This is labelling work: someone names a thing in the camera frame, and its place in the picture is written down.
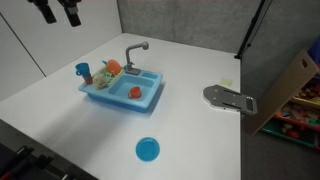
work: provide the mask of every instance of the blue circle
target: blue circle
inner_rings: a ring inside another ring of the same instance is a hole
[[[143,138],[136,146],[136,153],[142,161],[153,161],[160,153],[159,143],[151,137]]]

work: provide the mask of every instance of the white table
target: white table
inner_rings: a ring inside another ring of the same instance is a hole
[[[77,90],[91,72],[114,58],[126,64],[125,49],[148,41],[147,51],[130,51],[135,67],[163,74],[153,110],[139,113],[91,100]],[[221,79],[240,91],[240,61],[233,54],[122,34],[47,78],[0,102],[0,118],[99,179],[240,179],[240,114],[209,106],[202,90]],[[160,144],[152,162],[135,146],[143,137]]]

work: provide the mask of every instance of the faucet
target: faucet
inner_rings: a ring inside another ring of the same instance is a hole
[[[128,74],[138,75],[140,73],[140,69],[136,69],[136,68],[132,67],[132,65],[134,65],[134,63],[130,61],[130,56],[129,56],[129,51],[131,49],[136,49],[136,48],[139,48],[139,47],[142,47],[143,50],[147,50],[147,49],[149,49],[149,43],[145,41],[145,42],[140,43],[140,44],[135,44],[135,45],[129,46],[126,49],[126,57],[127,57],[126,73],[128,73]]]

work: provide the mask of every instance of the toy sink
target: toy sink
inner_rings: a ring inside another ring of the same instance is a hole
[[[114,104],[138,112],[146,112],[160,86],[162,75],[141,70],[139,75],[122,72],[108,87],[96,90],[94,85],[83,83],[79,90],[92,99]],[[139,86],[142,96],[130,99],[128,93],[132,87]]]

